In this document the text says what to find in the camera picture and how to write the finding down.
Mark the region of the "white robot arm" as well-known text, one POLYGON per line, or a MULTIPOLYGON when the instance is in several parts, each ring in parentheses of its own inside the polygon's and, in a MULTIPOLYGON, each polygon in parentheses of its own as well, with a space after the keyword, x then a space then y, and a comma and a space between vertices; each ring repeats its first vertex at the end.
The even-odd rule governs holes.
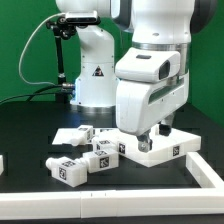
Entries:
POLYGON ((116 108, 116 124, 152 149, 154 125, 169 135, 189 91, 191 35, 212 19, 217 0, 56 0, 81 44, 74 103, 116 108))

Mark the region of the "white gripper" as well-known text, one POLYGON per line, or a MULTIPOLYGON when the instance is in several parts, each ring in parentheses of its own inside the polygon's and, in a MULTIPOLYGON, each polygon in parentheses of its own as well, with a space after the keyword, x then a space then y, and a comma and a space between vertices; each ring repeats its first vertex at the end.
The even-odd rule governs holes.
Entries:
POLYGON ((116 92, 116 124, 120 131, 138 136, 138 149, 152 149, 149 131, 159 124, 159 134, 168 136, 172 130, 171 114, 186 103, 189 71, 157 83, 120 79, 116 92))

